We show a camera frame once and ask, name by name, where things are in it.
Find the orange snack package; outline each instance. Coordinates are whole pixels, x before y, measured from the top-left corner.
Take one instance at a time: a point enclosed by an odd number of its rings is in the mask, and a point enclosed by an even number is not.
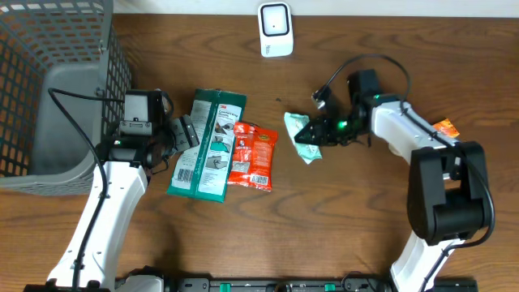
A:
[[[449,138],[456,138],[460,135],[460,132],[456,130],[454,125],[451,123],[451,121],[446,118],[445,120],[441,122],[437,122],[436,124],[432,125],[438,132],[446,135]]]
[[[272,190],[272,154],[277,132],[244,122],[234,124],[233,168],[227,184]]]

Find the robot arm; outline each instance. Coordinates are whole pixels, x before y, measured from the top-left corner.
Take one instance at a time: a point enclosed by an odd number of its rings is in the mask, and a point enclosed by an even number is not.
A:
[[[431,131],[435,129],[425,120],[420,118],[412,109],[409,103],[405,103],[407,113],[415,120],[422,123]],[[383,103],[372,110],[371,115],[371,131],[376,136],[384,139],[389,144],[389,148],[393,153],[402,156],[407,163],[411,162],[411,153],[415,149],[431,147],[445,148],[438,141],[432,139],[420,127],[411,122],[405,115],[401,114],[400,102],[391,101]],[[442,135],[442,138],[454,145],[457,141]],[[444,174],[444,178],[448,178],[448,173]],[[423,285],[423,279],[432,270],[436,261],[442,256],[443,250],[447,246],[463,243],[464,240],[459,238],[448,239],[439,242],[436,245],[428,245],[425,239],[411,233],[404,251],[398,260],[391,267],[392,281],[398,291],[419,291]],[[436,269],[431,279],[427,282],[425,290],[429,290],[434,286],[434,279],[441,267],[447,261],[445,257],[441,265]]]
[[[398,291],[428,290],[446,254],[493,220],[481,181],[458,155],[475,165],[486,184],[483,149],[474,142],[461,143],[437,133],[409,103],[396,94],[384,94],[374,70],[353,73],[348,85],[350,113],[339,114],[331,89],[325,85],[312,98],[327,115],[311,120],[294,139],[303,144],[346,146],[368,134],[369,145],[369,135],[376,135],[410,164],[407,213],[413,232],[392,265],[392,282]],[[445,190],[445,179],[459,180],[461,186]]]
[[[79,224],[58,265],[45,286],[27,285],[24,291],[115,291],[118,257],[131,216],[146,192],[152,169],[161,161],[199,144],[189,116],[171,119],[165,114],[164,92],[129,91],[125,96],[124,119],[113,135],[107,135],[96,152],[107,178],[107,196],[99,204],[103,179],[99,167],[94,170],[92,190]],[[87,235],[88,226],[93,223]],[[87,238],[78,280],[74,282],[80,246]],[[164,290],[160,277],[137,276],[121,291],[155,292]]]
[[[135,206],[146,191],[148,180],[141,165],[130,167],[128,162],[108,161],[104,164],[104,169],[109,180],[109,198],[105,200],[88,240],[78,286],[87,287],[90,281],[97,281],[101,288],[113,291],[122,243]],[[74,236],[47,279],[56,286],[72,286],[75,258],[96,209],[101,188],[101,172],[96,168],[92,190]]]

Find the wooden table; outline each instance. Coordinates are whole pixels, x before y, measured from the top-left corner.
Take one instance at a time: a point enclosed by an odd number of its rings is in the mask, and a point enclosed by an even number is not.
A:
[[[486,151],[497,227],[481,247],[456,251],[441,275],[473,276],[481,291],[519,288],[519,21],[294,17],[294,52],[260,55],[255,16],[116,15],[114,27],[142,89],[160,88],[176,115],[195,88],[248,95],[244,120],[277,130],[273,192],[229,187],[224,204],[165,194],[173,168],[153,177],[132,218],[118,274],[156,265],[214,277],[342,277],[386,273],[410,235],[408,165],[382,140],[322,148],[305,165],[283,113],[316,116],[310,95],[347,58],[384,53],[414,79],[410,102],[430,122],[450,118]],[[387,91],[404,79],[370,60]],[[348,106],[345,73],[333,85]],[[0,290],[44,283],[74,232],[86,195],[0,195]]]

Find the white motion sensor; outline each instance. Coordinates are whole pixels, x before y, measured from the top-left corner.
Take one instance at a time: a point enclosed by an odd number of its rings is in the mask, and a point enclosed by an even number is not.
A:
[[[280,57],[292,54],[294,31],[290,7],[285,2],[268,2],[258,7],[261,54]]]

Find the green sandpaper package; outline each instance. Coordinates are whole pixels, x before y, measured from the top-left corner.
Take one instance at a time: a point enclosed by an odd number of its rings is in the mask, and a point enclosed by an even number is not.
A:
[[[197,89],[191,121],[200,145],[178,159],[169,195],[223,203],[234,150],[234,124],[242,120],[247,97],[233,92]]]

